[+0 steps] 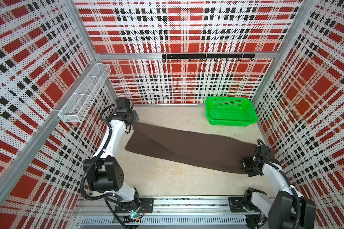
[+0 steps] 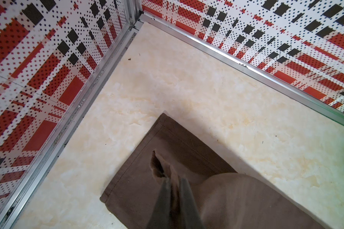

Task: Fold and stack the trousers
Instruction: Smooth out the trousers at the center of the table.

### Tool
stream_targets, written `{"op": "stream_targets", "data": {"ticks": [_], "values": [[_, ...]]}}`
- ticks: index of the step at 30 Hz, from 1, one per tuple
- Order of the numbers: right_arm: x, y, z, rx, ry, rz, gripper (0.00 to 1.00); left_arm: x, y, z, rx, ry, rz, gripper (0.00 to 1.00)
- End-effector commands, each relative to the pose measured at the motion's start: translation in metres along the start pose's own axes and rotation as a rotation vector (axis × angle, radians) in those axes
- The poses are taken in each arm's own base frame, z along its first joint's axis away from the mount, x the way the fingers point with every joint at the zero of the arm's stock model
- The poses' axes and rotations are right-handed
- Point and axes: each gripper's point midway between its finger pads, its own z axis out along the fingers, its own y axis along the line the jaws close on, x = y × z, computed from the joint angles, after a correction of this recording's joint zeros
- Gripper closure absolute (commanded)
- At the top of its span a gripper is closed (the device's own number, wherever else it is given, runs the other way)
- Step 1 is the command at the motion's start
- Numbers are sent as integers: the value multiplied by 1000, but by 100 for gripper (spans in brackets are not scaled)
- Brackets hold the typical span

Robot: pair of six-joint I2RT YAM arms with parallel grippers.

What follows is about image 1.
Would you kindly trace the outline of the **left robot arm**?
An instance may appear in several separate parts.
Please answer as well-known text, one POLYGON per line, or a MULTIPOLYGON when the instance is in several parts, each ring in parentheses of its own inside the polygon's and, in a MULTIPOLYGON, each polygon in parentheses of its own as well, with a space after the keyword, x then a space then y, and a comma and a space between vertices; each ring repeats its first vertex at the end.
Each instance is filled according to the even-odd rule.
POLYGON ((116 152, 127 128, 139 121, 134 110, 117 108, 109 118, 101 118, 107 129, 100 148, 83 164, 85 172, 80 181, 80 193, 86 200, 104 198, 135 213, 140 208, 139 193, 125 181, 124 172, 116 159, 116 152))

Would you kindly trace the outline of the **brown trousers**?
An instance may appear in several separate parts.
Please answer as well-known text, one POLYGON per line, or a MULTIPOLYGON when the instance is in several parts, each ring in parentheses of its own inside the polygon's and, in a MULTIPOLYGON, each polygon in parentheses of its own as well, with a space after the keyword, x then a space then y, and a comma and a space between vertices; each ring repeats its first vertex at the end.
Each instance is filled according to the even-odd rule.
POLYGON ((132 153, 195 167, 243 174, 241 160, 255 155, 256 146, 234 138, 133 124, 125 149, 132 153))

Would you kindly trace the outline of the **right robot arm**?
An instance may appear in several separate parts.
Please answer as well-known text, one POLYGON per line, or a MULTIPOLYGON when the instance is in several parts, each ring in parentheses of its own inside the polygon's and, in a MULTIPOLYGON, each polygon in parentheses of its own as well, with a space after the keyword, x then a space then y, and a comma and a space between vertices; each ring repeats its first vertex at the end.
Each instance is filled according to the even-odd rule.
POLYGON ((232 213, 260 213, 246 216, 250 229, 267 225, 270 229, 313 229, 316 206, 291 184, 276 160, 267 156, 242 159, 242 166, 249 177, 265 176, 275 191, 275 197, 258 189, 248 188, 242 197, 229 198, 232 213))

